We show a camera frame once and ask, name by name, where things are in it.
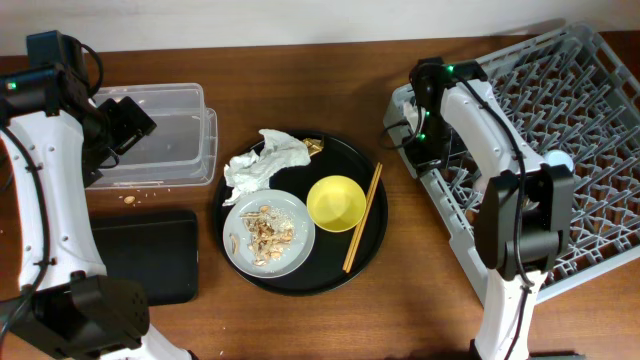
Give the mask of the yellow bowl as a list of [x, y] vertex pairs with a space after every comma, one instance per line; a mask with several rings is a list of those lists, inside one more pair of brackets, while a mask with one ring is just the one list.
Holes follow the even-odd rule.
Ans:
[[313, 222], [333, 233], [354, 228], [365, 212], [366, 195], [351, 178], [332, 175], [317, 181], [309, 190], [306, 207]]

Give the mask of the light blue cup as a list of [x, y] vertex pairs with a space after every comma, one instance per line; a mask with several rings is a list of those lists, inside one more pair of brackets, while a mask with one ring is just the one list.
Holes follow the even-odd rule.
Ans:
[[545, 159], [545, 162], [549, 166], [554, 167], [554, 166], [564, 165], [571, 172], [573, 172], [575, 169], [575, 165], [572, 157], [568, 153], [562, 150], [558, 150], [558, 149], [550, 150], [543, 155], [543, 158]]

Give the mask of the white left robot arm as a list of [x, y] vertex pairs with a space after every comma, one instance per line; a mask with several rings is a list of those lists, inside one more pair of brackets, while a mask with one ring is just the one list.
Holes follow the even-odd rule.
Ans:
[[150, 322], [142, 286], [108, 275], [85, 190], [102, 164], [149, 135], [130, 98], [96, 104], [92, 50], [58, 31], [29, 35], [29, 66], [1, 79], [1, 139], [11, 161], [22, 236], [20, 294], [2, 331], [55, 359], [188, 359]]

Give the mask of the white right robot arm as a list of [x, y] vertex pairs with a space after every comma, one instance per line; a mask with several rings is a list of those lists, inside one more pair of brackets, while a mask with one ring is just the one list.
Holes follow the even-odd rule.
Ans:
[[475, 359], [527, 359], [537, 295], [567, 249], [573, 171], [552, 164], [520, 136], [475, 61], [421, 59], [409, 73], [404, 111], [415, 127], [404, 150], [418, 173], [442, 169], [466, 150], [480, 172], [475, 250], [488, 270], [484, 314], [470, 343]]

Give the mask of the grey dishwasher rack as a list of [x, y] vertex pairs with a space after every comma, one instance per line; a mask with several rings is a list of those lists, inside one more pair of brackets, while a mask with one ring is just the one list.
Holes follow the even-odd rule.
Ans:
[[[544, 302], [639, 256], [639, 82], [603, 37], [586, 24], [565, 26], [482, 56], [497, 101], [539, 154], [558, 149], [575, 165], [570, 240], [542, 286]], [[383, 123], [411, 176], [436, 205], [449, 245], [477, 296], [487, 270], [474, 247], [480, 176], [467, 152], [447, 169], [417, 173], [402, 149], [410, 85], [397, 88]]]

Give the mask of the clear plastic bin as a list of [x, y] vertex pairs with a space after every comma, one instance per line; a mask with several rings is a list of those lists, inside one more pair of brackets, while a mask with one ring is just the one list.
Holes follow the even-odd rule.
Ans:
[[156, 129], [102, 171], [92, 190], [205, 186], [214, 178], [218, 148], [217, 115], [205, 105], [197, 83], [104, 87], [95, 95], [134, 100]]

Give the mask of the wooden chopstick outer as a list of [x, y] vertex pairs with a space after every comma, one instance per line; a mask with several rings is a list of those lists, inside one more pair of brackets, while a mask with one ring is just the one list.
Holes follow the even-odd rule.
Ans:
[[372, 180], [370, 182], [370, 186], [367, 192], [367, 196], [366, 196], [366, 206], [365, 206], [365, 212], [363, 214], [363, 217], [361, 219], [361, 221], [356, 225], [352, 239], [351, 239], [351, 243], [349, 246], [349, 250], [347, 252], [347, 256], [345, 258], [342, 270], [345, 273], [349, 273], [351, 271], [351, 268], [353, 266], [353, 262], [355, 260], [355, 256], [361, 241], [361, 237], [372, 207], [372, 203], [375, 197], [375, 193], [377, 191], [377, 187], [378, 187], [378, 183], [381, 177], [381, 173], [382, 173], [382, 169], [383, 169], [383, 164], [382, 163], [378, 163], [376, 165], [375, 171], [374, 171], [374, 175], [372, 177]]

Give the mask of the gold foil wrapper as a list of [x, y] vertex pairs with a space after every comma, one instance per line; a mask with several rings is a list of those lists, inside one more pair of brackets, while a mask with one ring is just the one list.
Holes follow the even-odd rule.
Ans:
[[302, 142], [306, 145], [308, 154], [313, 157], [324, 149], [324, 139], [305, 138]]

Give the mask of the black rectangular bin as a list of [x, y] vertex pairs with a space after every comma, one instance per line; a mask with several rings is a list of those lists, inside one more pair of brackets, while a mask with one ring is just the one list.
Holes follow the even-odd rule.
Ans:
[[107, 274], [139, 283], [151, 306], [182, 304], [198, 295], [198, 221], [190, 210], [91, 220]]

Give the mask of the crumpled white napkin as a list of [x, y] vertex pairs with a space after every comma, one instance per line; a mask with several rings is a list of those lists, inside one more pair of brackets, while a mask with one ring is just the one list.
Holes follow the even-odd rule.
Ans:
[[301, 140], [273, 129], [261, 129], [259, 133], [264, 140], [259, 154], [251, 150], [232, 157], [224, 166], [226, 185], [232, 188], [224, 206], [235, 205], [246, 195], [269, 189], [271, 177], [282, 169], [311, 163], [308, 148]]

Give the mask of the round black tray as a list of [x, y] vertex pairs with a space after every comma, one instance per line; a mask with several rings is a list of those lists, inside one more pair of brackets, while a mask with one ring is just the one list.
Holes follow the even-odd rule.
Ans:
[[[272, 189], [288, 192], [304, 200], [312, 185], [326, 176], [343, 175], [361, 186], [370, 183], [374, 165], [370, 158], [353, 144], [318, 131], [294, 130], [291, 135], [300, 140], [322, 138], [324, 149], [312, 156], [311, 164], [306, 167], [279, 171], [270, 179]], [[263, 279], [245, 273], [235, 264], [231, 268], [248, 282], [272, 293], [311, 296], [331, 291], [355, 278], [375, 258], [383, 243], [387, 224], [388, 201], [384, 185], [379, 183], [350, 272], [344, 272], [342, 266], [353, 232], [348, 230], [343, 233], [331, 233], [320, 228], [316, 230], [310, 255], [290, 274]]]

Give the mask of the food scraps on plate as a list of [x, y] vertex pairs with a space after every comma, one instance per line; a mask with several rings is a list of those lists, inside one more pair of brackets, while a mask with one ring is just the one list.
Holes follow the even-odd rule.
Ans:
[[257, 211], [239, 215], [249, 240], [246, 248], [252, 253], [252, 264], [264, 267], [279, 260], [294, 237], [293, 220], [282, 210], [262, 205]]

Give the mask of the grey plate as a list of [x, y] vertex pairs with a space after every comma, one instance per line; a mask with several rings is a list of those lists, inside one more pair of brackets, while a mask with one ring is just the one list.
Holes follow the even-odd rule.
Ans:
[[263, 190], [239, 200], [222, 231], [224, 251], [242, 274], [260, 279], [288, 275], [308, 259], [316, 227], [306, 205], [281, 190]]

